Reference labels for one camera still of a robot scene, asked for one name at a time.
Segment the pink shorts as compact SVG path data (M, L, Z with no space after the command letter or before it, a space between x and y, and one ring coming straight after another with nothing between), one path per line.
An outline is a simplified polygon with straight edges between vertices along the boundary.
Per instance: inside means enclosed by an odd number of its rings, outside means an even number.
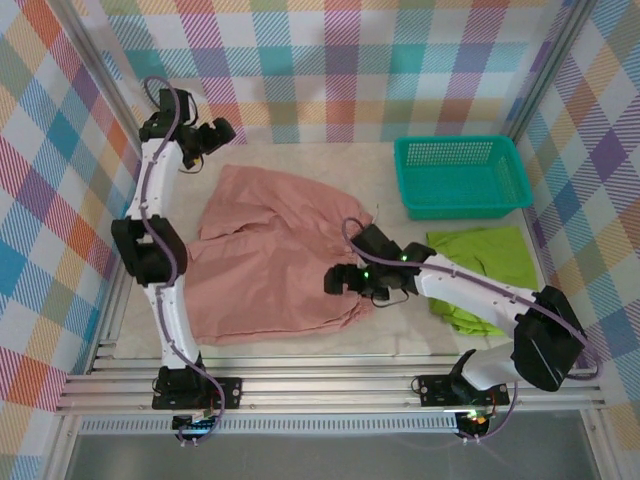
M344 219L372 215L355 197L304 177L226 165L188 246L184 297L199 344L334 333L368 316L355 292L329 295L324 276L357 260Z

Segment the aluminium right corner post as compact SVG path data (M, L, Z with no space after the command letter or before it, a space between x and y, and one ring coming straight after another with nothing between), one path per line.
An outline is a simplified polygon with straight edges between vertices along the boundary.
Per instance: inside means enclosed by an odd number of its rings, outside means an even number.
M598 0L550 0L535 35L532 60L506 116L501 133L515 144L530 124Z

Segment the lime green shorts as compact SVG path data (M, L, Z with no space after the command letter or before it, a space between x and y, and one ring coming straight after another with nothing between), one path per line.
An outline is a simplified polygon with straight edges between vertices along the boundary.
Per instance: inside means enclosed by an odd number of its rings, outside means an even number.
M533 259L517 226L429 232L426 240L436 252L473 272L520 288L539 288ZM504 334L482 318L442 300L431 298L429 309L460 334Z

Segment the aluminium left side rail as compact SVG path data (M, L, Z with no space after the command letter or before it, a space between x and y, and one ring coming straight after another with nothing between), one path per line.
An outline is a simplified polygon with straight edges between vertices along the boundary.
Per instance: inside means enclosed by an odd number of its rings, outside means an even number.
M90 375L94 371L95 361L102 356L107 359L114 358L132 285L132 277L128 274L122 259L117 256L100 307L100 316L93 329L85 361L80 370L82 375Z

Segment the aluminium front rail beam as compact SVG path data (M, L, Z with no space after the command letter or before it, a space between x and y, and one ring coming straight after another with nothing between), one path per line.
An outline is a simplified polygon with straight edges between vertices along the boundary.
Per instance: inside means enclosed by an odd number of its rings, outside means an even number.
M414 413L419 374L446 373L451 355L214 357L212 375L243 380L243 414ZM68 378L60 414L148 414L156 359L99 356L89 373Z

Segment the aluminium left corner post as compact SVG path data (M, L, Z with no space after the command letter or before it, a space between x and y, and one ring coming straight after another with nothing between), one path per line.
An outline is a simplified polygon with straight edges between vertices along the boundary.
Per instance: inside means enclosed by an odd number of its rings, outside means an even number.
M138 129L151 114L136 77L100 0L45 0L121 124L134 150Z

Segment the teal plastic basket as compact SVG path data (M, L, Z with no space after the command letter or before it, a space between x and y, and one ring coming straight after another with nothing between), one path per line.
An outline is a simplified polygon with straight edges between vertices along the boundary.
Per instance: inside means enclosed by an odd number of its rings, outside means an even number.
M401 137L394 161L412 220L502 218L533 203L520 155L506 136Z

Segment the aluminium corner post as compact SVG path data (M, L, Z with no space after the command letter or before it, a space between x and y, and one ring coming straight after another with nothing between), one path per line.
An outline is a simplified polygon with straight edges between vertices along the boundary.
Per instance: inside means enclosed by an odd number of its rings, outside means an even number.
M506 116L501 133L515 144L530 124L598 0L550 0L535 35L532 60Z
M138 129L151 114L136 77L100 0L45 0L121 124L134 150Z

